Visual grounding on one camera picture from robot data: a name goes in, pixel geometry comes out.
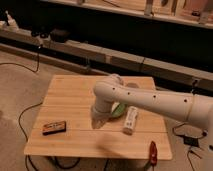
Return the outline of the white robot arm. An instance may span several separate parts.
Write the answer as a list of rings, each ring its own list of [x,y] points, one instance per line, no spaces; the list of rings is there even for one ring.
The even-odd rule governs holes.
[[[92,128],[101,128],[111,117],[114,102],[142,108],[206,130],[213,142],[213,97],[192,93],[132,88],[113,74],[98,80],[93,88],[95,102],[91,107]]]

